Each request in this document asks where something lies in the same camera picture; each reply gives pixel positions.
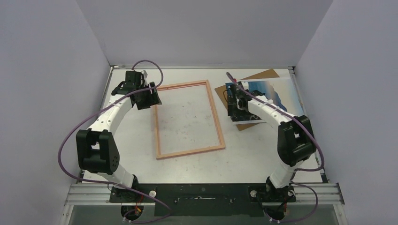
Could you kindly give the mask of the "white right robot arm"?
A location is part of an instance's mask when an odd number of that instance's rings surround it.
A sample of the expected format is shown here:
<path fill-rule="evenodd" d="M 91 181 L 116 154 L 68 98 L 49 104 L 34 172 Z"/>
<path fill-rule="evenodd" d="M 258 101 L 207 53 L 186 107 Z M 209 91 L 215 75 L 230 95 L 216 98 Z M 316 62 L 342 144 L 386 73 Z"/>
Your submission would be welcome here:
<path fill-rule="evenodd" d="M 226 85 L 228 116 L 256 116 L 277 132 L 278 164 L 267 178 L 266 197 L 277 201 L 284 189 L 292 183 L 301 165 L 317 150 L 309 118 L 297 116 L 281 107 L 270 94 L 249 90 L 248 82 L 232 82 Z"/>

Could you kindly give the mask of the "landscape photo print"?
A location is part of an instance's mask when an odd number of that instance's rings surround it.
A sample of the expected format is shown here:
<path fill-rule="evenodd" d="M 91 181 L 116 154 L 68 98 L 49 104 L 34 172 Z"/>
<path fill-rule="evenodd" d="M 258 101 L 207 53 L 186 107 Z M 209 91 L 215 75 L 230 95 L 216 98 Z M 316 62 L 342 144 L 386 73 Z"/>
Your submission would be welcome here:
<path fill-rule="evenodd" d="M 272 100 L 273 103 L 282 110 L 297 116 L 305 114 L 293 82 L 289 78 L 264 78 L 254 79 L 252 81 L 241 80 L 241 82 L 249 92 L 254 93 L 254 91 L 257 90 L 265 94 L 267 99 Z M 225 87 L 227 88 L 226 97 L 228 100 L 227 112 L 228 116 L 232 120 L 232 124 L 243 125 L 263 123 L 264 120 L 260 119 L 260 117 L 237 109 L 236 104 L 231 102 L 232 84 L 233 83 L 231 82 L 225 84 Z"/>

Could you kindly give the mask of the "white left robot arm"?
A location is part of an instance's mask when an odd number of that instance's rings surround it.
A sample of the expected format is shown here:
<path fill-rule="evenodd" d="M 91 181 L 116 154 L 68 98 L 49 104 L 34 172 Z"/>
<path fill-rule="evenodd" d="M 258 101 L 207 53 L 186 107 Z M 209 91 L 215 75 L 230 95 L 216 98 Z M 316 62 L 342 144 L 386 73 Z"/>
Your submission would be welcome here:
<path fill-rule="evenodd" d="M 125 80 L 112 90 L 106 110 L 86 130 L 76 134 L 80 168 L 115 183 L 128 202 L 140 196 L 138 179 L 121 165 L 114 133 L 133 107 L 143 110 L 160 104 L 155 83 L 147 81 L 147 72 L 129 70 Z"/>

